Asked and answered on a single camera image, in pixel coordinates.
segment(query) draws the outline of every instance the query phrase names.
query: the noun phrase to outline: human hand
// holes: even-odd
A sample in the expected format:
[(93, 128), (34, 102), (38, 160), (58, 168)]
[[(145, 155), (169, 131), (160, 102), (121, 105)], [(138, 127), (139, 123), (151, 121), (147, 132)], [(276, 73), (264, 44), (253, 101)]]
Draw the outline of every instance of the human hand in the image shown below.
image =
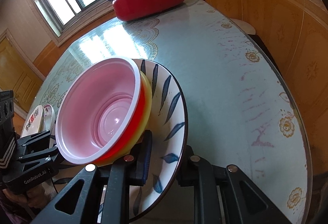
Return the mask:
[(4, 189), (4, 195), (13, 203), (27, 204), (29, 207), (44, 208), (50, 202), (50, 196), (45, 194), (42, 185), (38, 185), (26, 192), (26, 195), (15, 195), (10, 190)]

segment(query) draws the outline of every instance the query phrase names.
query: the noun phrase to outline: pink bowl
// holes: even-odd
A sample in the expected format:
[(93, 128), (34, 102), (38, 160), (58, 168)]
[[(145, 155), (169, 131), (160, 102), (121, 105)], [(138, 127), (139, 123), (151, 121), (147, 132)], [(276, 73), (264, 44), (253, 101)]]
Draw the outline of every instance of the pink bowl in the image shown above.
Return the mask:
[(103, 156), (130, 123), (141, 90), (132, 59), (114, 57), (95, 63), (68, 89), (56, 122), (62, 156), (74, 164)]

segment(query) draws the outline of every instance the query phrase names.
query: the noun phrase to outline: large white plate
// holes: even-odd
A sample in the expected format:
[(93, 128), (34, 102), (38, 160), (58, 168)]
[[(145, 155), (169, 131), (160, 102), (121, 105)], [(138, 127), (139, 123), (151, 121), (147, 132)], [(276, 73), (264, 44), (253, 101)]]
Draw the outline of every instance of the large white plate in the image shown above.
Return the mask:
[[(146, 184), (143, 187), (130, 186), (130, 220), (136, 220), (150, 211), (173, 183), (187, 141), (188, 121), (186, 103), (174, 76), (156, 62), (144, 59), (134, 61), (147, 76), (153, 90), (147, 127), (153, 133), (153, 147)], [(61, 168), (64, 169), (53, 178), (57, 190), (61, 190), (83, 166), (72, 167), (64, 163)]]

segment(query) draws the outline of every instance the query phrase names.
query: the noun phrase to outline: yellow wooden door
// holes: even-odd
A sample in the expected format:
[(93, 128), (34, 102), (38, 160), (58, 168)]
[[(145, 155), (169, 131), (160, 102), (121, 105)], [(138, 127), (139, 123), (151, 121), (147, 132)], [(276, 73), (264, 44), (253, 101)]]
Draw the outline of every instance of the yellow wooden door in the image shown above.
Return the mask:
[(28, 112), (41, 84), (42, 80), (4, 38), (0, 42), (0, 88), (14, 90), (15, 103)]

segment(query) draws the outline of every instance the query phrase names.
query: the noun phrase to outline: table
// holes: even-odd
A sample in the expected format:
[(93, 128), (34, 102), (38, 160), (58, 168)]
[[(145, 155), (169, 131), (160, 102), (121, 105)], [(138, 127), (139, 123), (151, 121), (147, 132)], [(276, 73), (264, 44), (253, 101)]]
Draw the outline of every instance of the table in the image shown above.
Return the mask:
[[(312, 167), (303, 122), (282, 77), (233, 22), (202, 0), (135, 22), (109, 20), (72, 43), (31, 109), (49, 103), (57, 113), (75, 78), (113, 55), (170, 70), (186, 99), (194, 152), (214, 165), (236, 164), (292, 223), (304, 223)], [(174, 184), (149, 216), (192, 220), (192, 190)]]

